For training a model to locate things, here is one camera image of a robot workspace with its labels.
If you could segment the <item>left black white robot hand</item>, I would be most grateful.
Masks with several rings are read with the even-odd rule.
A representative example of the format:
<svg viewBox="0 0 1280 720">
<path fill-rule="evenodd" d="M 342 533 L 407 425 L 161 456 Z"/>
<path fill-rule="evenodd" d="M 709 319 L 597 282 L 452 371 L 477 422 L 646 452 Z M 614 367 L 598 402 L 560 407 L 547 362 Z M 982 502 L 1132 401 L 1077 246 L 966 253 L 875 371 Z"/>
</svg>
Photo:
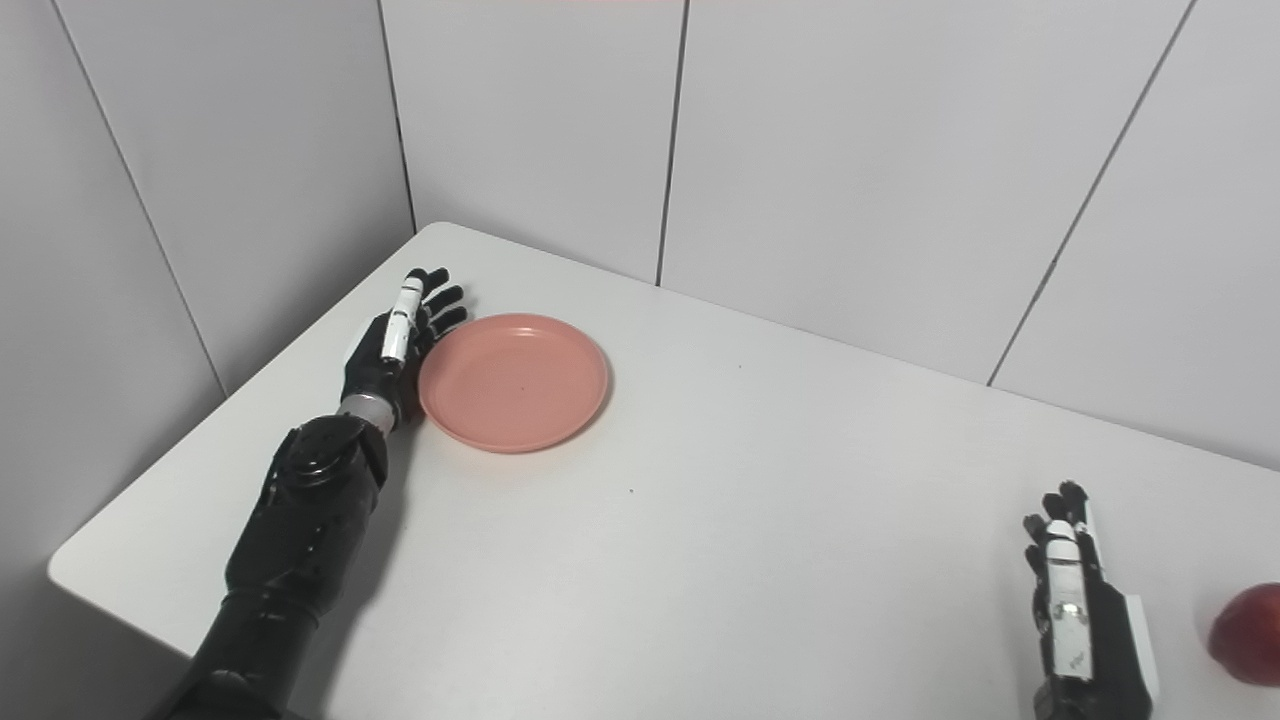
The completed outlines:
<svg viewBox="0 0 1280 720">
<path fill-rule="evenodd" d="M 370 320 L 344 365 L 338 413 L 383 436 L 422 414 L 419 374 L 425 357 L 468 319 L 465 291 L 445 268 L 412 269 L 390 310 Z"/>
</svg>

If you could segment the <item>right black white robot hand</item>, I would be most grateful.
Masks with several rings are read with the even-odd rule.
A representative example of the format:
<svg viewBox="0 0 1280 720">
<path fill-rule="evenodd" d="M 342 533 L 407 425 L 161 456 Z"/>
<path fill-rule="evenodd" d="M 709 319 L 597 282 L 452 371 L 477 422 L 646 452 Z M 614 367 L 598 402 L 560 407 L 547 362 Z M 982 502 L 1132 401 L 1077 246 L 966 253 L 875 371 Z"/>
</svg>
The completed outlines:
<svg viewBox="0 0 1280 720">
<path fill-rule="evenodd" d="M 1073 480 L 1024 516 L 1024 559 L 1036 577 L 1032 616 L 1044 679 L 1037 719 L 1151 719 L 1158 675 L 1146 610 L 1106 577 L 1091 497 Z"/>
</svg>

